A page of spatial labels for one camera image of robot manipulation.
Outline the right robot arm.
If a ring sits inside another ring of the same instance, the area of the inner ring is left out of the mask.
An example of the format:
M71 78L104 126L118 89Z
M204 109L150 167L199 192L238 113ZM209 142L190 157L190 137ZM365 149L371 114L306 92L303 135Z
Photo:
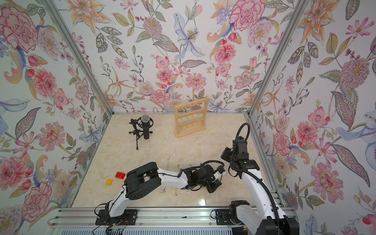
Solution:
M236 172L235 177L247 187L256 210L246 201L233 201L229 206L230 219L235 224L244 224L249 235L298 235L299 223L277 204L258 164L249 158L249 135L250 124L245 122L238 129L233 146L224 149L221 159L229 163L228 171Z

